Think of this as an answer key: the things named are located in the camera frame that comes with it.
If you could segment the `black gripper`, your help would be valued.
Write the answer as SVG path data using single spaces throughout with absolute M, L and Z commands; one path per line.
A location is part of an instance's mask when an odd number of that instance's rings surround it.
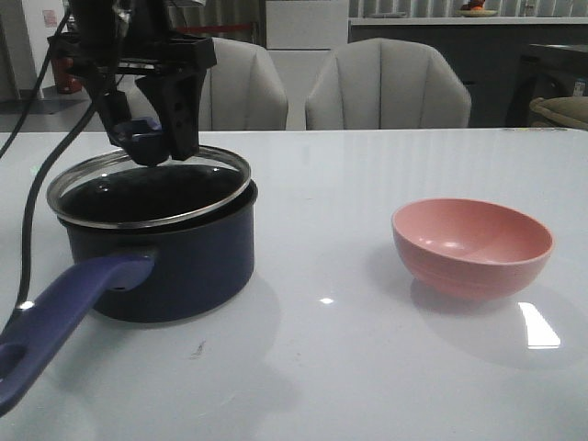
M 82 84 L 112 145 L 115 131 L 130 121 L 126 94 L 117 73 L 128 64 L 149 66 L 159 76 L 144 76 L 136 86 L 155 110 L 161 128 L 139 136 L 140 158 L 184 161 L 198 144 L 198 112 L 205 73 L 217 62 L 210 38 L 172 27 L 166 1 L 71 1 L 75 29 L 49 38 L 58 59 L 72 62 L 69 73 Z

